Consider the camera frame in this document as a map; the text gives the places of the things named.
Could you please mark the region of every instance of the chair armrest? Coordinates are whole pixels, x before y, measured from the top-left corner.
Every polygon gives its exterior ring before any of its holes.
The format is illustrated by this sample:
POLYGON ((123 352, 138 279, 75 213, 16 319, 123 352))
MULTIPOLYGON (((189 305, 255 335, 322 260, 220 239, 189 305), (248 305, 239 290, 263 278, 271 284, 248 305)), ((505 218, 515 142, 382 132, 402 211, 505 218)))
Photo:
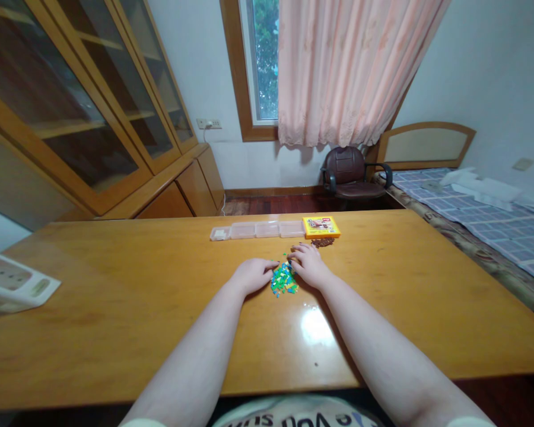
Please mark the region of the chair armrest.
POLYGON ((326 174, 328 174, 329 179, 329 190, 332 194, 336 194, 336 177, 334 176, 334 172, 327 168, 320 168, 322 171, 322 185, 323 187, 326 187, 326 174))
POLYGON ((393 184, 393 172, 390 165, 387 163, 366 163, 364 166, 364 177, 366 176, 366 168, 368 166, 380 166, 386 172, 386 185, 384 188, 387 190, 393 184))

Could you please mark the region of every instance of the yellow box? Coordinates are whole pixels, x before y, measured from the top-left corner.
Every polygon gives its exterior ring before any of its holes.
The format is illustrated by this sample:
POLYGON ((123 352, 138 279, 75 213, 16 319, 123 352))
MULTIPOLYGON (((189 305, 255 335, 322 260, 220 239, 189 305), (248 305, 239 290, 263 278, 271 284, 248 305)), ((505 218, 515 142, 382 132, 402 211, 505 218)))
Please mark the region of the yellow box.
POLYGON ((308 239, 340 237, 340 230, 331 216, 305 216, 304 236, 308 239))

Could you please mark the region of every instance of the checkered bed sheet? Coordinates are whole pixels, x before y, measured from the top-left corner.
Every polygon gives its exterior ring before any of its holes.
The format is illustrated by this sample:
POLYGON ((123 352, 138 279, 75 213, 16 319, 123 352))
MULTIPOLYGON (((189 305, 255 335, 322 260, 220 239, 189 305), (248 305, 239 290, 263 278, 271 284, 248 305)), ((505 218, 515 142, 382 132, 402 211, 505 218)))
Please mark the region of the checkered bed sheet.
POLYGON ((439 168, 394 172, 393 184, 450 221, 461 223, 534 276, 534 209, 513 204, 512 212, 507 212, 479 203, 473 196, 455 192, 450 186, 442 193, 421 188, 424 181, 440 181, 450 171, 439 168))

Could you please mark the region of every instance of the wooden floor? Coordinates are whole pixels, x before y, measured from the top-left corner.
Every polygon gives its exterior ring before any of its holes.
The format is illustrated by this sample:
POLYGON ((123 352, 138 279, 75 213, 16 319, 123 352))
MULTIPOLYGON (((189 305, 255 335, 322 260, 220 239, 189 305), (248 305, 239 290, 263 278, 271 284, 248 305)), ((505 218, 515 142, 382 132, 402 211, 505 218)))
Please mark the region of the wooden floor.
MULTIPOLYGON (((352 211, 376 209, 403 209, 391 197, 372 200, 367 203, 352 203, 344 206, 340 200, 324 195, 274 196, 232 198, 226 201, 226 215, 283 214, 302 212, 332 212, 347 208, 352 211)), ((534 375, 487 378, 481 380, 456 381, 498 427, 534 427, 534 375)), ((370 401, 367 390, 342 390, 347 399, 360 397, 370 401)), ((221 410, 228 410, 246 401, 245 397, 221 398, 212 420, 219 417, 221 410)), ((96 406, 74 409, 55 409, 22 412, 12 421, 12 427, 30 426, 98 426, 116 427, 124 417, 129 404, 96 406)))
POLYGON ((227 199, 224 212, 229 215, 301 214, 303 212, 380 211, 404 209, 393 197, 386 195, 366 202, 349 201, 326 195, 237 197, 227 199))

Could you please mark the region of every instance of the white shirt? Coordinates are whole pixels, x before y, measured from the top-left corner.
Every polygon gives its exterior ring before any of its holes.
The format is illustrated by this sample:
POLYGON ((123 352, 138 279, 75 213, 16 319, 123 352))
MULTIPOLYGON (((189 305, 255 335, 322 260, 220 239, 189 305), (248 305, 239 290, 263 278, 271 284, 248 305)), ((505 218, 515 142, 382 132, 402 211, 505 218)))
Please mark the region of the white shirt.
MULTIPOLYGON (((383 427, 373 414, 354 408, 336 397, 316 394, 267 397, 224 414, 213 427, 383 427)), ((123 427, 166 427, 149 419, 136 419, 123 427)), ((484 420, 465 417, 445 427, 494 427, 484 420)))

